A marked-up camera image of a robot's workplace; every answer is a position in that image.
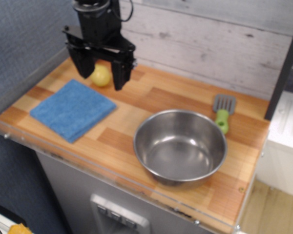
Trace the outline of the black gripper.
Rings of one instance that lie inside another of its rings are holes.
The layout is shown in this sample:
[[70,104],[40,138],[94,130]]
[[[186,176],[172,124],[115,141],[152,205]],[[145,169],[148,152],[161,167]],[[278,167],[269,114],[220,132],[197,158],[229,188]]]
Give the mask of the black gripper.
[[65,26],[67,48],[72,61],[83,78],[95,70],[98,59],[111,63],[116,91],[122,90],[130,80],[135,66],[135,45],[121,34],[119,7],[74,7],[79,26]]

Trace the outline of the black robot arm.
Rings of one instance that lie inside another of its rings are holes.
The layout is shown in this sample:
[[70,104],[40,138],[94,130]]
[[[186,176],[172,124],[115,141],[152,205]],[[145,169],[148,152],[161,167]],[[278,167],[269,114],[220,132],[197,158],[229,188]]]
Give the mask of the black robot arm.
[[95,71],[98,59],[110,62],[115,90],[122,90],[136,65],[135,45],[121,34],[120,5],[117,0],[74,0],[78,26],[65,26],[66,47],[83,78]]

